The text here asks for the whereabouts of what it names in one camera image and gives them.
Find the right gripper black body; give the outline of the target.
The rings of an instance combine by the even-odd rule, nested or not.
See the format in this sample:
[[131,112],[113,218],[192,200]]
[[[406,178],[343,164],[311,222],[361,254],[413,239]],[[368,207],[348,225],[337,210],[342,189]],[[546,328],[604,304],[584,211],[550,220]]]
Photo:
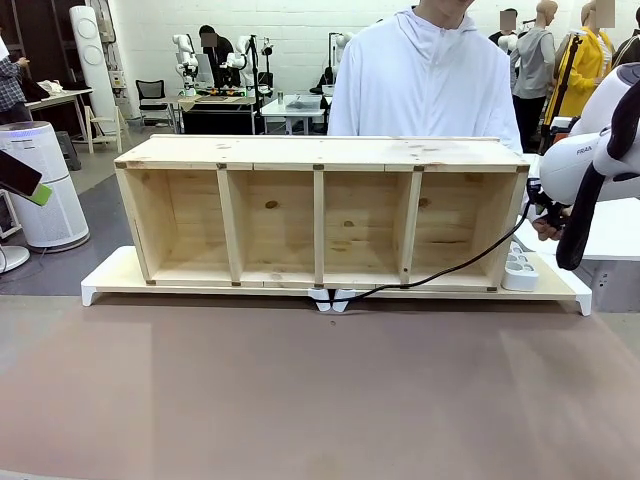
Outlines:
[[539,178],[529,177],[524,194],[524,215],[545,216],[554,207],[554,201],[544,192]]

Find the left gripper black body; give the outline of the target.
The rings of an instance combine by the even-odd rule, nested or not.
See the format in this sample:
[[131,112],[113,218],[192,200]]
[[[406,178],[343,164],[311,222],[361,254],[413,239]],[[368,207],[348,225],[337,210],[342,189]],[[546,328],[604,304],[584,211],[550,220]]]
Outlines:
[[1,188],[20,196],[32,196],[40,184],[42,174],[12,155],[0,152]]

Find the person's hand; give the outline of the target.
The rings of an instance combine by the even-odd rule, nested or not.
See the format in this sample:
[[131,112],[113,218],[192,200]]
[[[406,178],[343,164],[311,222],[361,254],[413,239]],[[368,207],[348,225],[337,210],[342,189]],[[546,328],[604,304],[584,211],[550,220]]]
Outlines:
[[559,228],[551,225],[547,219],[538,218],[531,223],[534,230],[537,232],[538,239],[540,241],[559,241],[563,235],[564,228],[560,226]]

